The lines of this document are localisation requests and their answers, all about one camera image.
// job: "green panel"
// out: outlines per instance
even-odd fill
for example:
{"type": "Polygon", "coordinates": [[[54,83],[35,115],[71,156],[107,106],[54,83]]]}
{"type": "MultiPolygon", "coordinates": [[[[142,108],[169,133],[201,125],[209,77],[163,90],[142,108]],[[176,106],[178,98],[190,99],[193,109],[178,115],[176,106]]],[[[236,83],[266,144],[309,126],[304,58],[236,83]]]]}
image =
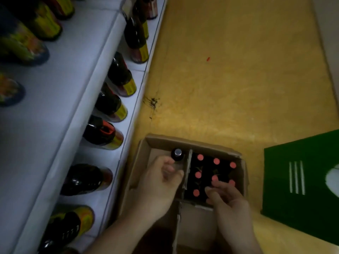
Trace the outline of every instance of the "green panel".
{"type": "MultiPolygon", "coordinates": [[[[266,148],[264,155],[262,214],[339,245],[338,192],[326,184],[329,171],[339,175],[339,130],[266,148]]],[[[339,177],[329,181],[339,187],[339,177]]]]}

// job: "bottle with silver cap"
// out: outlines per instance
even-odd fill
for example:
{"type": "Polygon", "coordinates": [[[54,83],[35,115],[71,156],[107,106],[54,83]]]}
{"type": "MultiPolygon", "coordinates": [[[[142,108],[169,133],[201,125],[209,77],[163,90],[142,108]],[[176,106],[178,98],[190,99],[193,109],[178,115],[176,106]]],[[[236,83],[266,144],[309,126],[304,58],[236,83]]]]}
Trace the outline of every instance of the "bottle with silver cap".
{"type": "Polygon", "coordinates": [[[175,148],[171,152],[171,157],[175,161],[180,161],[180,160],[182,160],[184,158],[184,154],[182,153],[181,149],[175,148]]]}

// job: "hand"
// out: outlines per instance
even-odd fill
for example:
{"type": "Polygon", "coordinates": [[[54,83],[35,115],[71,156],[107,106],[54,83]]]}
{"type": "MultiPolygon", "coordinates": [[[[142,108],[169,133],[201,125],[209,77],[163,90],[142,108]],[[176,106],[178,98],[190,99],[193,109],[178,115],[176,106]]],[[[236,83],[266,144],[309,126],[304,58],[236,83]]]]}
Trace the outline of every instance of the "hand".
{"type": "Polygon", "coordinates": [[[183,179],[184,171],[176,171],[173,163],[171,157],[158,156],[141,176],[136,206],[151,223],[166,214],[183,179]]]}
{"type": "Polygon", "coordinates": [[[214,206],[219,230],[234,253],[262,253],[253,231],[248,201],[232,185],[212,181],[207,203],[214,206]]]}

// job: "tile floor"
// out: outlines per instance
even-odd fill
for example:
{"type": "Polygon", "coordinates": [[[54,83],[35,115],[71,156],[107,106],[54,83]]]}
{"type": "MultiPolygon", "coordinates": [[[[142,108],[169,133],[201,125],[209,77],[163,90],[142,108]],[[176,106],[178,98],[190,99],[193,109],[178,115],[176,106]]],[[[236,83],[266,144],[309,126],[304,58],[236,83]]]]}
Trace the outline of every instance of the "tile floor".
{"type": "Polygon", "coordinates": [[[265,253],[339,253],[259,213],[263,149],[338,128],[311,0],[168,1],[130,156],[148,133],[231,147],[265,253]]]}

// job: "white stripe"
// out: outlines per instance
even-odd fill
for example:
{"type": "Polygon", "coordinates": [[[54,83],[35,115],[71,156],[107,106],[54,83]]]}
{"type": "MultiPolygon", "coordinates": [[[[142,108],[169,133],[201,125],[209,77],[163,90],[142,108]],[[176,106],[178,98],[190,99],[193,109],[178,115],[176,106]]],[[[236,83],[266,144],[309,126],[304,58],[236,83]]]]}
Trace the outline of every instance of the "white stripe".
{"type": "Polygon", "coordinates": [[[292,188],[292,163],[290,162],[290,193],[293,193],[292,188]]]}
{"type": "Polygon", "coordinates": [[[305,177],[304,177],[304,166],[302,161],[300,161],[300,175],[301,175],[301,192],[305,195],[305,177]]]}
{"type": "Polygon", "coordinates": [[[297,162],[294,162],[294,180],[296,183],[296,194],[299,194],[299,186],[298,186],[298,167],[297,167],[297,162]]]}

